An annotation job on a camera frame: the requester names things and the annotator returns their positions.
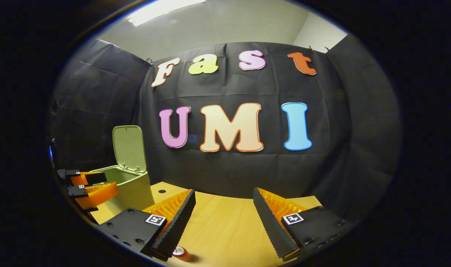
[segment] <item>trash bin lid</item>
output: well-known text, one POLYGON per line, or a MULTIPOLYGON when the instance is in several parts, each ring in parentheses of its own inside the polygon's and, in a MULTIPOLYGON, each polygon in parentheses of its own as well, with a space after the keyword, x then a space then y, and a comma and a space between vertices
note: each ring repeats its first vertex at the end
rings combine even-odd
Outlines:
POLYGON ((146 159, 141 128, 136 125, 116 126, 112 137, 118 165, 123 169, 144 173, 146 159))

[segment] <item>table surface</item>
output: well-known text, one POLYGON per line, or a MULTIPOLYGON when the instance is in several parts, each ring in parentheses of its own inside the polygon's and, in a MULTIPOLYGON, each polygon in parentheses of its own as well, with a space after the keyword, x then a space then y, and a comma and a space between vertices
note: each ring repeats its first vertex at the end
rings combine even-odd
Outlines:
MULTIPOLYGON (((151 186, 156 203, 185 190, 164 182, 151 186)), ((171 257, 165 262, 167 265, 274 267, 285 263, 278 258, 268 239, 256 212, 254 200, 201 192, 196 192, 195 196, 194 211, 178 244, 193 254, 195 260, 183 262, 171 257)), ((305 208, 321 206, 314 196, 290 200, 305 208)), ((105 203, 99 205, 98 211, 91 214, 100 224, 116 215, 105 203)))

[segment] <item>trash bin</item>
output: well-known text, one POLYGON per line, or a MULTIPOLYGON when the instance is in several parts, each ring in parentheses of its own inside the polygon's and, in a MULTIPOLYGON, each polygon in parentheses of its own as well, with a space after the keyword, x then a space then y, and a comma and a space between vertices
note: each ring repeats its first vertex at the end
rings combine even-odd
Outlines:
POLYGON ((143 210, 153 205, 141 128, 136 125, 117 126, 113 128, 112 137, 118 165, 93 170, 104 172, 107 182, 117 183, 118 194, 105 205, 113 214, 127 208, 143 210))

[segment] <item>peach letter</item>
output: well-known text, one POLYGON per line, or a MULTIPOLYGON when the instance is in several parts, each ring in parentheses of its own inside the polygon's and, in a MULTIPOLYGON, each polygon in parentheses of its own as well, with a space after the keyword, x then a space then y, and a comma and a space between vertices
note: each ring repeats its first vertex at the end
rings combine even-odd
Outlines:
POLYGON ((173 71, 173 65, 179 64, 179 58, 171 59, 170 61, 166 61, 158 65, 158 74, 156 74, 156 79, 151 83, 151 87, 162 85, 166 79, 164 79, 164 75, 169 76, 171 71, 173 71))
POLYGON ((288 57, 291 57, 295 62, 296 68, 304 74, 314 75, 316 74, 316 70, 314 68, 310 68, 307 62, 311 62, 309 57, 303 56, 302 53, 296 52, 288 54, 288 57))
POLYGON ((230 150, 240 132, 240 139, 235 147, 242 152, 256 152, 263 149, 258 132, 258 103, 243 103, 237 109, 232 121, 229 120, 220 105, 207 105, 200 109, 205 116, 204 143, 200 150, 216 152, 220 145, 215 142, 215 133, 226 150, 230 150))

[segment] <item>black cloth backdrop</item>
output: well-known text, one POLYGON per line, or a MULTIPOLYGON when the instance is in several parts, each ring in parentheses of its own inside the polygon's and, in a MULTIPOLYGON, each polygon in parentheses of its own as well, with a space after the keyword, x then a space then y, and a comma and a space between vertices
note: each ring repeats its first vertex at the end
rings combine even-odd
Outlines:
POLYGON ((70 59, 53 93, 50 135, 57 168, 90 171, 116 165, 112 129, 130 125, 150 64, 102 40, 85 44, 70 59))
POLYGON ((397 95, 382 67, 354 36, 326 53, 349 101, 351 140, 339 177, 311 191, 342 216, 361 218, 381 199, 396 172, 402 146, 397 95))
MULTIPOLYGON (((351 120, 346 93, 339 75, 325 54, 310 49, 274 43, 228 43, 192 49, 157 60, 149 69, 139 92, 139 105, 133 120, 144 132, 148 170, 154 181, 165 181, 206 193, 251 198, 260 187, 286 198, 313 193, 321 181, 342 179, 351 139, 351 120), (258 49, 266 67, 243 71, 239 53, 258 49), (298 71, 287 55, 301 52, 312 59, 314 76, 298 71), (192 60, 201 54, 217 55, 219 69, 211 74, 188 73, 192 60), (179 57, 166 82, 151 87, 157 65, 179 57), (226 151, 220 141, 218 152, 199 149, 204 140, 205 117, 200 108, 220 105, 232 119, 242 103, 259 103, 259 152, 226 151), (290 151, 288 120, 281 105, 287 102, 307 104, 310 149, 290 151), (188 105, 188 143, 173 149, 161 138, 159 111, 188 105)), ((178 116, 171 117, 171 133, 178 134, 178 116)))
POLYGON ((285 198, 316 196, 326 207, 349 220, 359 220, 378 202, 398 161, 401 125, 397 98, 384 72, 356 39, 344 38, 320 53, 288 44, 244 42, 200 47, 149 64, 103 41, 86 46, 71 60, 54 96, 52 135, 58 162, 65 168, 96 169, 116 164, 111 131, 118 125, 138 125, 144 135, 151 183, 176 186, 229 197, 251 198, 261 187, 285 198), (267 65, 243 71, 238 55, 263 52, 267 65), (295 67, 287 54, 310 57, 317 74, 295 67), (217 55, 219 69, 192 75, 196 56, 217 55), (157 66, 176 57, 166 82, 155 88, 157 66), (205 117, 200 108, 220 105, 232 119, 242 103, 259 103, 259 135, 264 149, 206 153, 205 117), (286 102, 307 104, 310 149, 285 149, 286 102), (164 144, 159 112, 174 111, 171 134, 178 135, 176 108, 188 105, 188 142, 179 149, 164 144))

